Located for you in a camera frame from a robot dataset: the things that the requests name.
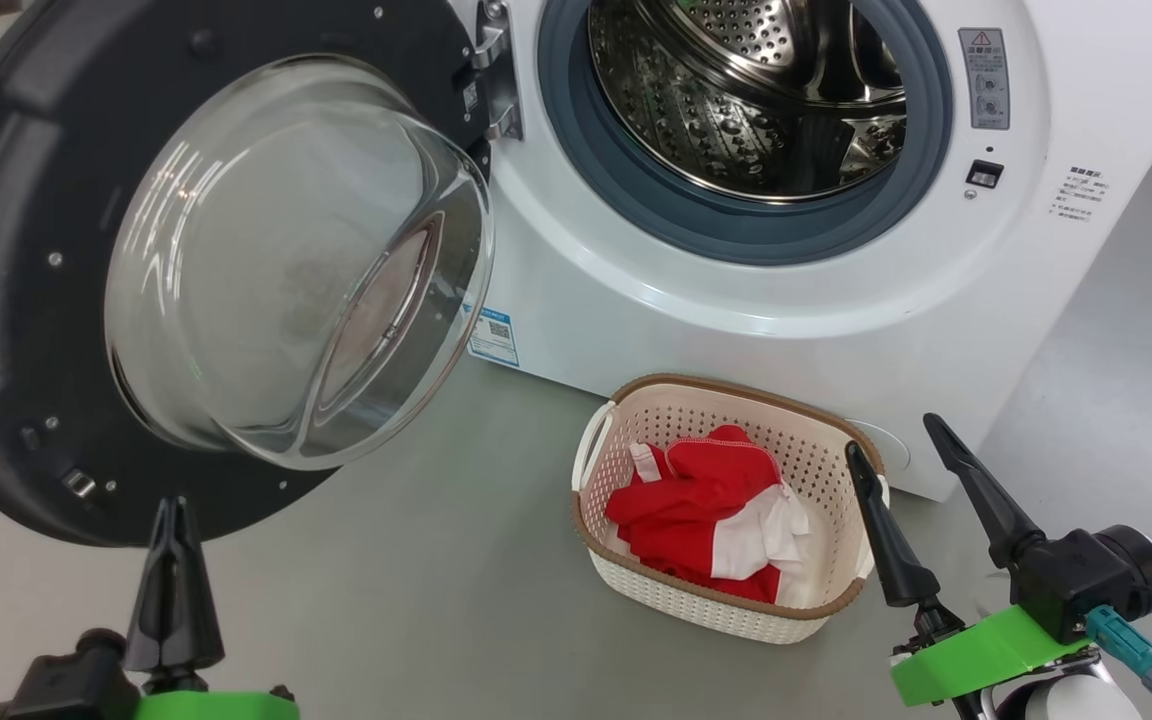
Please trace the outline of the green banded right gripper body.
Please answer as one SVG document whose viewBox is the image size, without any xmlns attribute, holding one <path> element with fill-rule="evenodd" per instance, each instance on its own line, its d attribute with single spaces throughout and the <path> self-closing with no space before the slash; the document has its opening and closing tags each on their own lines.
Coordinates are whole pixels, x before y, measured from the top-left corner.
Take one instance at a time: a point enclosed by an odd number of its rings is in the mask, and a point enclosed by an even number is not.
<svg viewBox="0 0 1152 720">
<path fill-rule="evenodd" d="M 1020 606 L 967 626 L 937 600 L 916 602 L 915 635 L 893 652 L 890 679 L 908 707 L 940 705 L 1038 670 L 1084 669 L 1097 651 L 1053 639 Z"/>
</svg>

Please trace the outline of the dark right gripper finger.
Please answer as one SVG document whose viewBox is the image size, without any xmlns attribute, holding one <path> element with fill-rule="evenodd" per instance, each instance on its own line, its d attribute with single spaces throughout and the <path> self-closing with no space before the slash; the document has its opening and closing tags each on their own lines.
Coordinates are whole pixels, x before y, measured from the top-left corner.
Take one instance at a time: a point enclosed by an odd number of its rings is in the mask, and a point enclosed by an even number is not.
<svg viewBox="0 0 1152 720">
<path fill-rule="evenodd" d="M 905 541 L 890 507 L 884 501 L 884 483 L 858 442 L 846 445 L 846 462 L 861 520 L 867 529 L 870 553 L 882 588 L 884 602 L 895 609 L 932 605 L 938 600 L 940 583 L 932 570 L 920 564 L 914 548 Z"/>
<path fill-rule="evenodd" d="M 1029 518 L 941 415 L 924 414 L 923 424 L 946 470 L 956 475 L 972 502 L 990 541 L 990 559 L 998 569 L 1015 568 L 1028 550 L 1047 541 L 1043 529 Z"/>
</svg>

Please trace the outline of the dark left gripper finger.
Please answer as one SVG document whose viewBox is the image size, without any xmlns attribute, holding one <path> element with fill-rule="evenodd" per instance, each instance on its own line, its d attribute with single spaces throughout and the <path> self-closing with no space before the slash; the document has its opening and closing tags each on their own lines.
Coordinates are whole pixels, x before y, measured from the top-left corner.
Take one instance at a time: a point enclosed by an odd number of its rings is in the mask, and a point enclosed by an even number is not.
<svg viewBox="0 0 1152 720">
<path fill-rule="evenodd" d="M 175 498 L 175 646 L 174 662 L 206 669 L 225 657 L 218 611 L 194 507 Z"/>
<path fill-rule="evenodd" d="M 162 644 L 172 635 L 175 602 L 175 500 L 164 498 L 147 538 L 131 626 L 127 632 L 126 670 L 156 670 L 162 666 Z"/>
</svg>

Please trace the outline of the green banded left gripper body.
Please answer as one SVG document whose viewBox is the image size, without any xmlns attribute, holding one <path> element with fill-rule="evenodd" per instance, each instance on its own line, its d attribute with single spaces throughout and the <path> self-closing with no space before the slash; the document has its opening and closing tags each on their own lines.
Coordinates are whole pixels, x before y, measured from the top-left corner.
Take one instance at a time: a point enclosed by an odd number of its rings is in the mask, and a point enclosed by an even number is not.
<svg viewBox="0 0 1152 720">
<path fill-rule="evenodd" d="M 196 670 L 160 670 L 143 685 L 137 719 L 298 719 L 285 687 L 274 692 L 212 692 Z"/>
</svg>

